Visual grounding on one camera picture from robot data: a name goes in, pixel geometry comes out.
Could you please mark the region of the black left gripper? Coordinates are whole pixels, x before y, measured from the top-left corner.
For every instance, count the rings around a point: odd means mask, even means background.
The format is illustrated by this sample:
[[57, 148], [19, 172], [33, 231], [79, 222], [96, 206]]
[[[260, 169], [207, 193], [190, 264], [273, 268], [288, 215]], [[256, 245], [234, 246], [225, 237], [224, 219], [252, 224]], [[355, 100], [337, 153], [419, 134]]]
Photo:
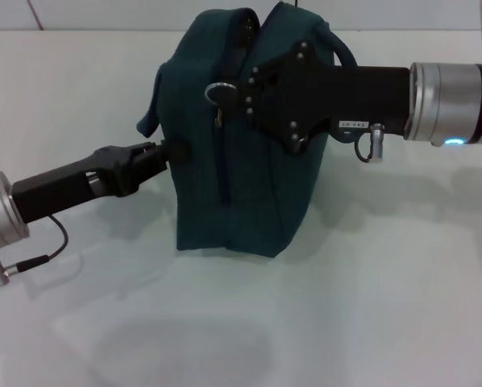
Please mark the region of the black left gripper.
[[185, 141], [130, 147], [107, 146], [86, 158], [12, 185], [11, 196], [25, 223], [101, 197], [124, 197], [141, 184], [191, 157]]

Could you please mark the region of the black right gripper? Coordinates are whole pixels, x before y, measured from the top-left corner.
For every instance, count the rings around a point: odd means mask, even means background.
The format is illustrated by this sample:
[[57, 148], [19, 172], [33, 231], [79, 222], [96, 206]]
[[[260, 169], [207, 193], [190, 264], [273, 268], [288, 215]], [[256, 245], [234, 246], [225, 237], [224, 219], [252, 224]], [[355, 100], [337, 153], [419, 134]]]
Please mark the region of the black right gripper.
[[212, 85], [215, 121], [244, 114], [257, 131], [301, 154], [327, 133], [345, 144], [371, 132], [404, 135], [409, 117], [409, 70], [368, 67], [342, 59], [324, 63], [310, 42], [238, 74], [233, 85]]

